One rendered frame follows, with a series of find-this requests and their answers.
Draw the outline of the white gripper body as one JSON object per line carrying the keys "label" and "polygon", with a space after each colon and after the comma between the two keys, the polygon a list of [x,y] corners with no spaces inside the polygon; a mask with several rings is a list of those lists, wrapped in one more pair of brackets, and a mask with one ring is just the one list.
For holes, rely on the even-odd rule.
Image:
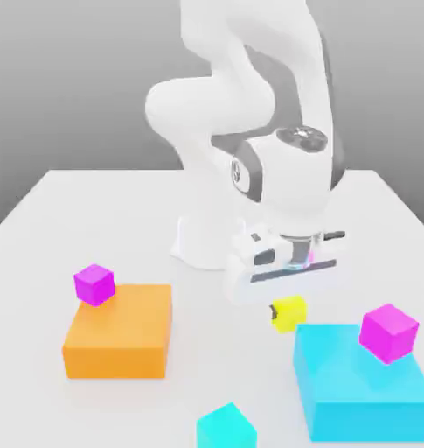
{"label": "white gripper body", "polygon": [[275,264],[250,266],[230,255],[224,291],[236,305],[266,305],[277,298],[319,292],[336,284],[341,272],[342,263],[337,259],[318,260],[306,269],[280,269]]}

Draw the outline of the large orange box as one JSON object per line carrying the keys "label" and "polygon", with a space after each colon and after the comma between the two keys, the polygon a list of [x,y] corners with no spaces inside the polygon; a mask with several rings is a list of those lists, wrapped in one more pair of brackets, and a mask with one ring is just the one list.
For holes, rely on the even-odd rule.
{"label": "large orange box", "polygon": [[81,304],[62,347],[70,379],[165,377],[172,323],[168,284],[122,284],[104,304]]}

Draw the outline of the small magenta cube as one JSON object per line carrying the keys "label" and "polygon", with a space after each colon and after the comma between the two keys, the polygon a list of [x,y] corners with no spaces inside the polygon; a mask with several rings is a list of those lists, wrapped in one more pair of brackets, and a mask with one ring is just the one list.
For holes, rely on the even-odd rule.
{"label": "small magenta cube", "polygon": [[410,354],[420,323],[393,304],[367,312],[362,320],[359,344],[384,364]]}
{"label": "small magenta cube", "polygon": [[91,264],[73,276],[76,296],[84,303],[97,307],[115,294],[114,273]]}

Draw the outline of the small yellow cube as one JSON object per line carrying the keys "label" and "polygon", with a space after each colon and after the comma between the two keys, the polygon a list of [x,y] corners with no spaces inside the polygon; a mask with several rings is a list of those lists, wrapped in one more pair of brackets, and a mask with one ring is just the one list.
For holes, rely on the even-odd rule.
{"label": "small yellow cube", "polygon": [[273,303],[277,310],[276,320],[271,320],[278,333],[294,332],[307,318],[307,303],[301,296],[276,299]]}

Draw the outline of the large cyan box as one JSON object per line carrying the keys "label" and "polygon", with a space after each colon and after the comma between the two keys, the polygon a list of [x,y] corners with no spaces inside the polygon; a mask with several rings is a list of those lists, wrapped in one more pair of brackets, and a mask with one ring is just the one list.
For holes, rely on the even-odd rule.
{"label": "large cyan box", "polygon": [[293,363],[313,442],[424,442],[424,374],[407,355],[384,364],[358,325],[300,324]]}

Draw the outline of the small cyan cube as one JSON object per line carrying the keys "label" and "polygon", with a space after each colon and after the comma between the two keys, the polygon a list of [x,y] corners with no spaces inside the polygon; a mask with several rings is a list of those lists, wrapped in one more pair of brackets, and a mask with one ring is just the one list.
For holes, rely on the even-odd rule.
{"label": "small cyan cube", "polygon": [[258,435],[232,402],[202,416],[196,425],[196,448],[257,448]]}

